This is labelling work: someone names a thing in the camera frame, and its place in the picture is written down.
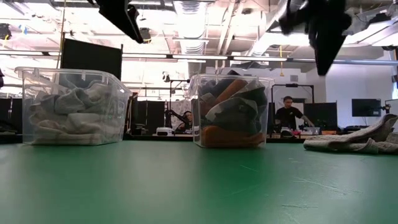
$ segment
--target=green tabletop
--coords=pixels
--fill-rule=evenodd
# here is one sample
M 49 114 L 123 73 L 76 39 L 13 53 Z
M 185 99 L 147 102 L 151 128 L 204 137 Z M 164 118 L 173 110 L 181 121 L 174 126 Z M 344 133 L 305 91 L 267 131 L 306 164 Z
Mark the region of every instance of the green tabletop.
M 191 142 L 0 146 L 0 223 L 398 223 L 398 158 Z

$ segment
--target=shirt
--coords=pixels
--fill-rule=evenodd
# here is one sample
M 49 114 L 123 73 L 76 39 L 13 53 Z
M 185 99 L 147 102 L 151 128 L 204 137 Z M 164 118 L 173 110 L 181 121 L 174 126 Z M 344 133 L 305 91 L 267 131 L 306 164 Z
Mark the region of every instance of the shirt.
M 288 127 L 291 129 L 296 130 L 296 119 L 301 118 L 303 116 L 303 113 L 301 111 L 293 106 L 290 108 L 279 108 L 279 110 L 276 111 L 275 119 L 280 120 L 280 123 L 282 127 Z

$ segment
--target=black panel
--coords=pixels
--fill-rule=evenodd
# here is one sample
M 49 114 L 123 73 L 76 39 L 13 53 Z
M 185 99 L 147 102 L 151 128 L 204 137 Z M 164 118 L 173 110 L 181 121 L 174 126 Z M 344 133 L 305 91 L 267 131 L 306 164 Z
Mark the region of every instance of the black panel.
M 147 124 L 147 101 L 138 101 L 136 124 Z
M 380 117 L 380 99 L 353 99 L 353 117 Z
M 22 134 L 22 99 L 0 99 L 0 126 Z
M 271 133 L 274 130 L 274 118 L 275 118 L 275 103 L 268 103 L 268 123 L 267 133 Z
M 97 70 L 121 79 L 122 50 L 87 42 L 65 39 L 61 68 Z
M 164 101 L 147 102 L 147 126 L 149 134 L 155 134 L 158 127 L 164 127 Z
M 304 115 L 323 130 L 337 130 L 337 103 L 306 103 Z

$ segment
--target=clear plastic bin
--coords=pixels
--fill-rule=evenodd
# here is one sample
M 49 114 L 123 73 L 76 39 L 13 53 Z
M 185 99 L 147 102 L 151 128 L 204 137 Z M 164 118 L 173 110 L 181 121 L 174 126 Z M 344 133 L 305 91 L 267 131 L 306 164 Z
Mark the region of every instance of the clear plastic bin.
M 23 142 L 100 145 L 123 138 L 131 95 L 114 75 L 18 67 L 23 81 Z
M 201 147 L 258 147 L 266 143 L 272 78 L 195 75 L 191 78 L 193 140 Z

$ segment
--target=folded cloth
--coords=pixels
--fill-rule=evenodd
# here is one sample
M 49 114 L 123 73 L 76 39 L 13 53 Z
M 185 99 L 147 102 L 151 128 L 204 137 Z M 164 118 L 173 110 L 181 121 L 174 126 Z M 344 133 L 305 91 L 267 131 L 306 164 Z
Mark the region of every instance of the folded cloth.
M 397 115 L 386 114 L 376 124 L 351 134 L 310 137 L 304 148 L 320 152 L 396 153 L 398 135 L 391 132 L 397 119 Z
M 214 106 L 206 114 L 206 119 L 215 126 L 229 131 L 242 131 L 257 134 L 255 118 L 257 104 L 240 97 L 228 99 Z
M 201 132 L 204 147 L 258 147 L 266 141 L 265 134 L 250 135 L 240 131 L 227 131 L 217 126 L 207 126 Z

